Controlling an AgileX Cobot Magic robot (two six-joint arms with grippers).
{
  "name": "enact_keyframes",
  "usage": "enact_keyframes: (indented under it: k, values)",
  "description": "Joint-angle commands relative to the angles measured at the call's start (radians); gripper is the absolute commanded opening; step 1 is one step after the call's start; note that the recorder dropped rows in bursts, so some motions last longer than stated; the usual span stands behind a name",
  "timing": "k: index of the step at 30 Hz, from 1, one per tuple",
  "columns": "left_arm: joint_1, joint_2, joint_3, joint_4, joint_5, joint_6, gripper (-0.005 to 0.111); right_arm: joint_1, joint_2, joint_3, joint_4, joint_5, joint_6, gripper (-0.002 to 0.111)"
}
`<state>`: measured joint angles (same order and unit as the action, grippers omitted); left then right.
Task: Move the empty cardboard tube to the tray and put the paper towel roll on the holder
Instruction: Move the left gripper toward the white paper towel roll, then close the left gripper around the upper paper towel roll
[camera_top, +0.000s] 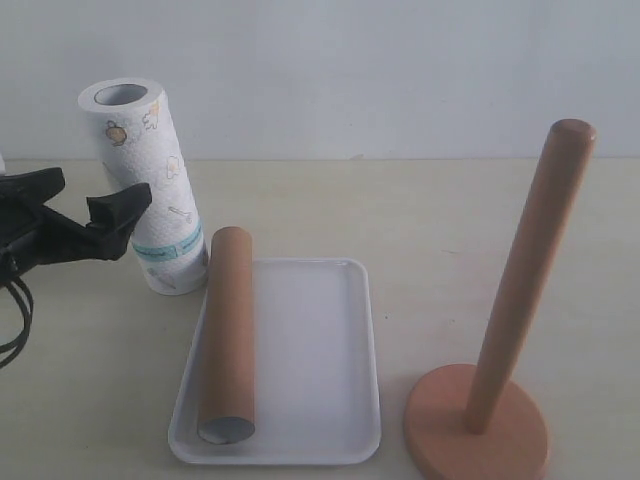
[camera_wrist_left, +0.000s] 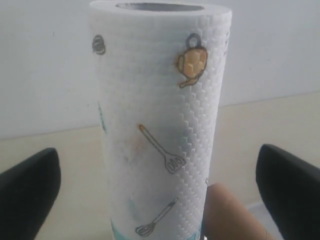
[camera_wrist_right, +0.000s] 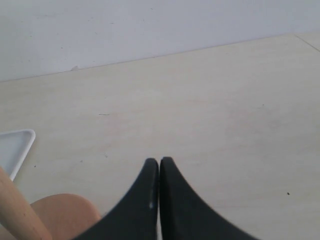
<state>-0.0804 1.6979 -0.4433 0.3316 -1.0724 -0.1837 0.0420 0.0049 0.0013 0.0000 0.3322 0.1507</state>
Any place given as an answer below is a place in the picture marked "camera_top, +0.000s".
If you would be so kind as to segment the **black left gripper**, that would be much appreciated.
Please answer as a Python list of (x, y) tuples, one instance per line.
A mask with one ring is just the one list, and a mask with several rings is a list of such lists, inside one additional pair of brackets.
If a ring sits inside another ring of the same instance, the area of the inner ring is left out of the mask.
[(117, 260), (151, 205), (148, 183), (86, 199), (81, 225), (49, 208), (66, 186), (63, 170), (50, 167), (1, 177), (1, 274), (23, 275), (49, 262)]

